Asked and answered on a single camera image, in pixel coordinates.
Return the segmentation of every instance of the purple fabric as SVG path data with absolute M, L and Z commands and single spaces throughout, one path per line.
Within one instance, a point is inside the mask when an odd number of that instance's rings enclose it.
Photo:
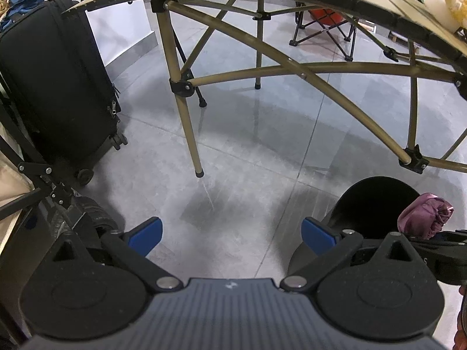
M 430 239 L 441 231 L 453 212 L 454 208 L 445 199 L 424 193 L 403 210 L 398 218 L 398 229 L 410 236 Z

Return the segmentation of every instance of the stuffed toy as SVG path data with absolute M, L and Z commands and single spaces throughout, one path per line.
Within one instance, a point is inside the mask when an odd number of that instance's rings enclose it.
M 450 32 L 467 29 L 467 0 L 421 0 L 428 11 Z

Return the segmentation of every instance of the suitcase wheel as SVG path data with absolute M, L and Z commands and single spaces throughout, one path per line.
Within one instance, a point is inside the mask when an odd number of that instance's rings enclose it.
M 127 137 L 123 133 L 117 132 L 117 135 L 118 135 L 118 138 L 120 138 L 120 141 L 122 142 L 123 145 L 125 146 L 128 145 Z
M 110 139 L 110 143 L 115 148 L 115 150 L 120 150 L 120 145 L 121 145 L 120 138 L 114 135 L 114 136 L 110 136 L 109 139 Z
M 75 178 L 78 181 L 79 185 L 83 187 L 91 181 L 93 176 L 94 171 L 89 168 L 83 168 L 75 174 Z
M 109 139 L 115 150 L 120 150 L 120 145 L 128 145 L 127 137 L 120 132 L 116 132 L 114 135 L 111 135 Z

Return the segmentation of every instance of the suitcase zipper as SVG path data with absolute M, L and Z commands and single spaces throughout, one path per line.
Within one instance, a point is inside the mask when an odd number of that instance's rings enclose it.
M 112 116 L 112 118 L 114 118 L 115 115 L 117 114 L 116 105 L 117 103 L 115 102 L 115 100 L 112 100 L 112 106 L 107 107 L 107 110 L 110 112 L 110 115 Z

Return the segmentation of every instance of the folding camping table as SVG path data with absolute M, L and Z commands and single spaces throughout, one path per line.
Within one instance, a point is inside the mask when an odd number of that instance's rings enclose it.
M 133 0 L 84 0 L 75 5 L 70 13 L 77 10 L 95 10 L 113 4 Z M 293 7 L 275 11 L 264 10 L 264 0 L 258 0 L 257 11 L 250 11 L 235 7 L 235 0 L 227 3 L 214 3 L 206 0 L 151 0 L 152 10 L 157 14 L 162 44 L 165 52 L 167 66 L 170 74 L 170 85 L 174 92 L 180 114 L 185 137 L 190 150 L 191 158 L 198 177 L 204 175 L 199 159 L 190 114 L 186 99 L 195 92 L 195 87 L 206 84 L 220 83 L 222 81 L 255 78 L 255 84 L 260 87 L 261 78 L 283 74 L 296 74 L 307 81 L 319 91 L 326 94 L 349 114 L 356 118 L 362 125 L 370 130 L 389 150 L 399 159 L 401 166 L 417 173 L 422 173 L 427 166 L 467 172 L 467 164 L 447 160 L 449 155 L 457 148 L 467 136 L 467 129 L 445 151 L 445 154 L 437 159 L 421 153 L 416 145 L 417 131 L 417 79 L 431 79 L 454 83 L 464 98 L 467 98 L 467 43 L 464 39 L 445 30 L 424 5 L 417 0 L 292 0 L 305 2 L 305 6 Z M 209 16 L 199 10 L 188 6 L 206 6 L 219 9 L 216 17 Z M 262 41 L 264 22 L 274 19 L 274 16 L 290 12 L 307 11 L 311 7 L 333 9 L 353 24 L 357 30 L 369 37 L 381 48 L 384 55 L 393 60 L 392 63 L 376 62 L 315 62 L 300 64 L 291 59 L 285 53 L 273 48 Z M 253 18 L 257 21 L 256 37 L 222 21 L 226 12 L 232 11 Z M 197 22 L 207 25 L 209 28 L 199 40 L 198 44 L 188 56 L 186 62 L 180 67 L 176 54 L 173 29 L 170 22 L 170 12 L 181 14 Z M 409 39 L 408 53 L 401 53 L 379 41 L 371 33 L 363 29 L 357 22 L 357 18 L 363 18 L 377 25 L 386 27 L 393 32 L 398 32 Z M 218 30 L 256 50 L 256 67 L 242 69 L 233 72 L 217 73 L 204 77 L 185 77 L 188 70 L 214 30 Z M 413 43 L 422 45 L 435 53 L 435 57 L 417 55 Z M 265 55 L 278 66 L 262 66 L 262 56 Z M 430 63 L 447 63 L 452 65 L 454 71 L 448 71 Z M 371 117 L 362 109 L 351 102 L 341 92 L 321 79 L 320 73 L 363 73 L 363 74 L 389 74 L 407 76 L 410 78 L 410 123 L 408 139 L 405 148 L 401 147 L 389 134 L 387 134 Z

